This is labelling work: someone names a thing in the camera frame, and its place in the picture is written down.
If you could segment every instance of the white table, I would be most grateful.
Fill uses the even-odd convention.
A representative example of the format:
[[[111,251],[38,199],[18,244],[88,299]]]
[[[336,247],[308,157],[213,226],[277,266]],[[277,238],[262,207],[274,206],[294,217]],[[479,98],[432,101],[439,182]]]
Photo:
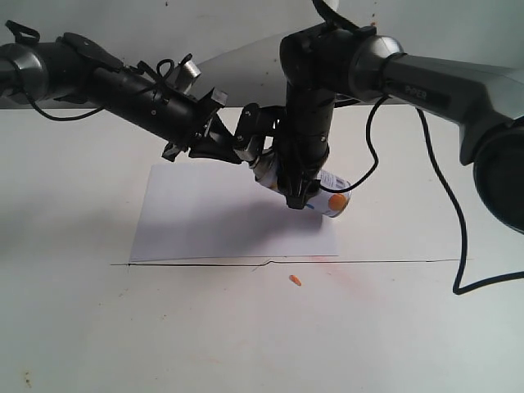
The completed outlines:
[[[368,111],[333,122],[327,168],[349,180],[371,162]],[[239,111],[222,113],[234,129]],[[524,282],[454,296],[455,261],[111,266],[128,261],[164,143],[110,114],[0,120],[0,391],[522,392]],[[429,122],[469,223],[465,282],[524,268],[524,237],[459,166],[457,128]],[[336,219],[336,260],[457,258],[414,109],[382,108],[373,138],[381,165]]]

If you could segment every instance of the spray can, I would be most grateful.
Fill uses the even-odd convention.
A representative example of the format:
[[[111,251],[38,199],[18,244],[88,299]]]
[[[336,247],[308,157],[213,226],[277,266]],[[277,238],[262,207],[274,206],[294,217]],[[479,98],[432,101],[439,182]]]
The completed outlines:
[[[277,168],[278,159],[274,153],[262,155],[253,165],[250,165],[255,173],[255,180],[260,185],[278,192],[277,187]],[[317,179],[324,187],[341,190],[350,186],[350,183],[343,178],[330,174],[321,169],[317,174]],[[320,189],[317,195],[312,196],[306,203],[310,209],[328,217],[337,217],[348,205],[351,192],[331,193]]]

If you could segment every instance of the orange speck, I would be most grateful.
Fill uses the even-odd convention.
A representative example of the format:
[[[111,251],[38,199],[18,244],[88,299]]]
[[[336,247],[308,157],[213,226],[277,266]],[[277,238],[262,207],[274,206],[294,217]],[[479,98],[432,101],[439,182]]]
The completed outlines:
[[[327,203],[329,205],[329,208],[331,210],[339,211],[344,210],[348,202],[348,199],[343,196],[342,194],[335,194],[331,198],[329,198],[329,202]]]
[[[297,276],[292,274],[289,276],[289,279],[292,280],[297,286],[302,287],[302,282],[298,279]]]

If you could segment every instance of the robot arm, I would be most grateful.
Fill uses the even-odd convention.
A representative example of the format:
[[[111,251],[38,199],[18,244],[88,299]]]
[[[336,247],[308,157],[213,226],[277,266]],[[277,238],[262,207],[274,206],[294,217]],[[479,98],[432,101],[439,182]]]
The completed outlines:
[[[524,233],[524,70],[410,56],[393,38],[377,36],[372,26],[348,31],[317,25],[287,36],[280,53],[288,106],[312,103],[307,96],[313,95],[327,100],[329,93],[363,102],[387,95],[459,124],[460,161],[474,162],[482,200],[503,223]],[[301,116],[318,114],[321,107],[332,110],[323,101],[288,113],[294,132],[305,133],[307,124],[315,124]],[[326,120],[321,130],[327,138],[331,115],[319,116]],[[316,159],[302,156],[313,166]]]
[[[475,163],[483,201],[524,233],[524,71],[410,56],[372,26],[349,31],[323,23],[282,40],[286,107],[250,104],[233,136],[217,115],[224,93],[213,89],[201,100],[188,94],[198,76],[191,59],[171,62],[162,74],[170,61],[156,72],[142,62],[126,67],[77,34],[40,43],[38,32],[7,26],[16,43],[0,47],[0,96],[91,101],[165,139],[168,160],[190,149],[190,157],[255,163],[271,136],[278,190],[295,209],[318,191],[312,179],[328,158],[337,94],[363,102],[398,97],[460,125],[460,160]]]

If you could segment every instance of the white paper sheet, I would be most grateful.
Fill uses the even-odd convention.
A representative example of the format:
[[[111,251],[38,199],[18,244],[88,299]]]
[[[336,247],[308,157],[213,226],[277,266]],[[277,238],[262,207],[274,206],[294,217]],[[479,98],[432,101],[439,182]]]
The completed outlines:
[[[154,165],[130,260],[336,255],[331,220],[289,209],[245,165]]]

